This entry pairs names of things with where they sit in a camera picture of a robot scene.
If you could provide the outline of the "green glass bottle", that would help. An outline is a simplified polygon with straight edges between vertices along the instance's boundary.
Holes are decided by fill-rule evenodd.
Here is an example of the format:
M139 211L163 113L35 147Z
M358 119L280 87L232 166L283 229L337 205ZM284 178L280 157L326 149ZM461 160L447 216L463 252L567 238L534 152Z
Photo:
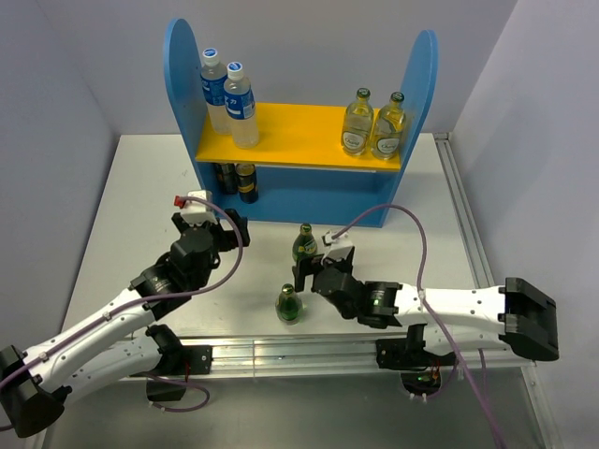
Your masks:
M282 286L281 293L275 302L275 311L278 318L289 325L295 324L303 311L303 304L292 284Z
M318 253L317 241L314 238L312 226L308 223L301 224L299 231L292 247L292 257L295 263Z

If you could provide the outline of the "green glass bottle front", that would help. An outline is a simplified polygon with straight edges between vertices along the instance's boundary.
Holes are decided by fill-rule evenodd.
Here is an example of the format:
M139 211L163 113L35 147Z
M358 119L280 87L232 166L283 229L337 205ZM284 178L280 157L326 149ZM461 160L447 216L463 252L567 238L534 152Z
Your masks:
M303 304L292 284L282 286L281 293L275 302L275 311L278 318L289 325L295 324L303 311Z

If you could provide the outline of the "dark can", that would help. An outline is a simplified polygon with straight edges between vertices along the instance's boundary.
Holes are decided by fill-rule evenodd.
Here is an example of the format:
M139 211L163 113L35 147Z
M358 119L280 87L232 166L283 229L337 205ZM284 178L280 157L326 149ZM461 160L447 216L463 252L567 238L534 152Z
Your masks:
M234 164L213 163L212 167L217 179L220 191L224 195L235 195L238 193L238 182Z
M253 204L259 198L256 166L253 164L235 165L238 192L242 202Z

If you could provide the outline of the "dark can front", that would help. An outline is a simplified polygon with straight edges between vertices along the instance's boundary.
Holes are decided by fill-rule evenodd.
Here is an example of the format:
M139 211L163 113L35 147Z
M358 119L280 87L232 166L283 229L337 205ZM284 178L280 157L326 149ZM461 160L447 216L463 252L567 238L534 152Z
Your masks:
M242 202L253 204L259 198L256 166L253 164L235 165L238 192Z

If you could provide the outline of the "Pocari bottle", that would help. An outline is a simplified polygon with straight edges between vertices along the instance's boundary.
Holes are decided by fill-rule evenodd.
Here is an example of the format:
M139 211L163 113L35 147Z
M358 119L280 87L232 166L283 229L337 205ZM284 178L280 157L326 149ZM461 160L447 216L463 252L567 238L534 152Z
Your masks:
M226 71L225 106L233 142L242 149L253 148L259 141L259 131L251 81L240 62L229 63Z
M226 66L221 62L220 55L215 48L205 49L201 53L200 59L202 63L201 87L212 129L218 135L229 135L230 125L225 101Z

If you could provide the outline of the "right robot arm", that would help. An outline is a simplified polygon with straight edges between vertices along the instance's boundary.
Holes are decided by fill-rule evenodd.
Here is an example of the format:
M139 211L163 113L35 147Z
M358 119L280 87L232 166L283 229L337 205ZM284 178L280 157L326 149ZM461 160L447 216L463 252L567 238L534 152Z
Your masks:
M558 360L556 303L531 283L508 277L488 288L419 292L407 283L357 280L354 252L298 261L292 268L296 290L303 291L311 277L312 292L343 319L378 329L407 328L404 350L413 363L423 365L434 356L446 360L457 349L510 350L526 360Z

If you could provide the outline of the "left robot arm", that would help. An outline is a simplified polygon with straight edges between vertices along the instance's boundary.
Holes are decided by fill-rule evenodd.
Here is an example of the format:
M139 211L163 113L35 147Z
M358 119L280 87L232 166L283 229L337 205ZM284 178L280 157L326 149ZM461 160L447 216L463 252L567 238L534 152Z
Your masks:
M160 319L192 297L208 293L222 253L250 244L248 221L235 210L181 210L180 232L168 252L143 270L102 309L68 330L22 351L1 352L5 430L20 438L50 427L66 406L131 375L158 377L179 368L179 338Z

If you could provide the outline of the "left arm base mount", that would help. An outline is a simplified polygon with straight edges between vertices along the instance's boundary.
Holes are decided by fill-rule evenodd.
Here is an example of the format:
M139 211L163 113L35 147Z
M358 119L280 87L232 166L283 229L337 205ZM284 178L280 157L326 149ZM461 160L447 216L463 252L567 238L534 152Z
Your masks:
M182 378L186 384L195 375L207 375L211 372L212 347L210 345L184 345L150 373L156 377ZM146 397L148 400L167 404L180 401L187 392L186 386L166 384L149 378L146 381Z

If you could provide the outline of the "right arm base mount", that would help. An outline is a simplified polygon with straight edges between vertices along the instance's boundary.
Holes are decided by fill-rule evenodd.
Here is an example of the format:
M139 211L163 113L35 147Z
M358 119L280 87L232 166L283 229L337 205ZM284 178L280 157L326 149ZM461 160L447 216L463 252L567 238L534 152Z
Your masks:
M423 403L438 396L458 368L453 353L434 355L424 350L423 343L412 347L404 338L376 340L375 350L378 368L398 371L407 397Z

